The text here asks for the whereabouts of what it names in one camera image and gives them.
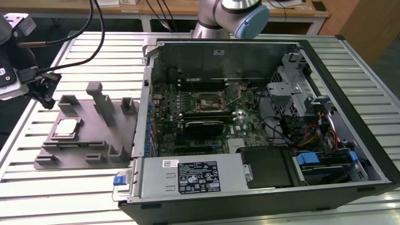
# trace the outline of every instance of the blue latch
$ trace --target blue latch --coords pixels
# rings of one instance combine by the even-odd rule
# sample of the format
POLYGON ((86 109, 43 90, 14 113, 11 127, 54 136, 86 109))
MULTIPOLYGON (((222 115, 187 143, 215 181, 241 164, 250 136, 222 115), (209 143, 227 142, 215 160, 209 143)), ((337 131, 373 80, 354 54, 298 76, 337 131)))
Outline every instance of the blue latch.
POLYGON ((127 185, 127 176, 115 176, 113 184, 114 186, 127 185))
POLYGON ((357 162, 359 160, 359 157, 358 157, 355 151, 350 151, 350 157, 353 159, 353 162, 357 162))
POLYGON ((314 153, 314 152, 301 153, 297 156, 297 159, 298 159, 299 165, 309 164, 309 163, 319 163, 321 162, 318 154, 314 153))

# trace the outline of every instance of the green circuit board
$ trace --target green circuit board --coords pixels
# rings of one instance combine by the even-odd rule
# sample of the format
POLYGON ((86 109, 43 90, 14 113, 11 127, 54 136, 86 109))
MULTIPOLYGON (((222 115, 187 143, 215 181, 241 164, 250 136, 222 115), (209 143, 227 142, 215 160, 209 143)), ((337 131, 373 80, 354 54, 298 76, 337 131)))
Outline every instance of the green circuit board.
POLYGON ((229 88, 221 96, 217 92, 183 92, 173 84, 154 84, 155 121, 158 132, 159 156, 178 156, 197 153, 177 152, 178 148, 214 146, 213 154, 229 153, 227 140, 243 138, 246 146, 269 145, 267 132, 262 126, 259 112, 255 109, 257 89, 241 90, 241 82, 229 82, 229 88), (215 110, 211 106, 215 98, 221 97, 225 108, 235 112, 233 123, 225 124, 223 133, 207 139, 187 139, 185 143, 178 143, 178 136, 183 136, 183 121, 181 113, 203 107, 202 110, 215 110))

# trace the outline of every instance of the metal workbench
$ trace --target metal workbench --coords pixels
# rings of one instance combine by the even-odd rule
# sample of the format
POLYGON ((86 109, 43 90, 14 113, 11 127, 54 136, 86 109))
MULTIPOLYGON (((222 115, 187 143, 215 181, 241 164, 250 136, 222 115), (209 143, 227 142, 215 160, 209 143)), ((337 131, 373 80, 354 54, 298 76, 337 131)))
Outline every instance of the metal workbench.
MULTIPOLYGON (((63 94, 75 94, 79 99, 90 99, 85 91, 90 81, 103 82, 103 93, 114 100, 122 97, 139 100, 145 70, 143 40, 189 37, 189 34, 107 33, 107 40, 97 59, 85 66, 59 71, 63 73, 63 79, 55 93, 57 100, 63 94)), ((309 39, 391 159, 400 168, 400 102, 347 42, 339 41, 334 36, 263 35, 259 38, 309 39)), ((98 47, 99 40, 101 33, 86 32, 77 40, 66 43, 54 65, 89 58, 98 47)), ((122 169, 67 171, 34 169, 34 160, 58 113, 58 107, 46 110, 41 104, 31 101, 0 152, 3 163, 0 225, 135 224, 111 198, 113 178, 122 169)), ((399 208, 398 190, 359 199, 335 210, 223 220, 217 223, 398 225, 400 224, 399 208)))

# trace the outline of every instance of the power supply label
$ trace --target power supply label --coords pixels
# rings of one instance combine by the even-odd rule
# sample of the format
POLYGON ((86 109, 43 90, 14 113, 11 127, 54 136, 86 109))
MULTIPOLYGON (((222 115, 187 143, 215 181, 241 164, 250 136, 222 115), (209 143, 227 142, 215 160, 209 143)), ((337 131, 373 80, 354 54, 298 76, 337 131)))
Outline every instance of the power supply label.
POLYGON ((183 195, 221 191, 218 161, 179 163, 178 174, 183 195))

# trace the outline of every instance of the floor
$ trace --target floor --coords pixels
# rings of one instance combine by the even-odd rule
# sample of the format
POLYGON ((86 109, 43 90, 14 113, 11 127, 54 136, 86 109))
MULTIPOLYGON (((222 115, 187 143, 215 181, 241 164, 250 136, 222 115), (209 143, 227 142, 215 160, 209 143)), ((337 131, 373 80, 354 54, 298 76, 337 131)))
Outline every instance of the floor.
MULTIPOLYGON (((43 19, 35 18, 38 28, 27 37, 26 41, 57 40, 66 37, 71 30, 79 30, 85 24, 82 19, 43 19)), ((195 25, 195 21, 178 21, 179 32, 190 32, 195 25)), ((101 21, 94 19, 87 31, 99 31, 101 21)), ((153 30, 155 32, 166 32, 166 28, 153 21, 153 30)), ((109 19, 106 21, 106 31, 142 31, 141 20, 109 19)), ((42 67, 49 67, 59 52, 59 46, 33 49, 38 63, 42 67)), ((386 82, 390 89, 400 98, 400 38, 382 55, 379 61, 373 65, 373 69, 386 82)), ((7 141, 9 135, 19 121, 25 108, 30 99, 19 97, 9 101, 0 101, 0 149, 7 141)))

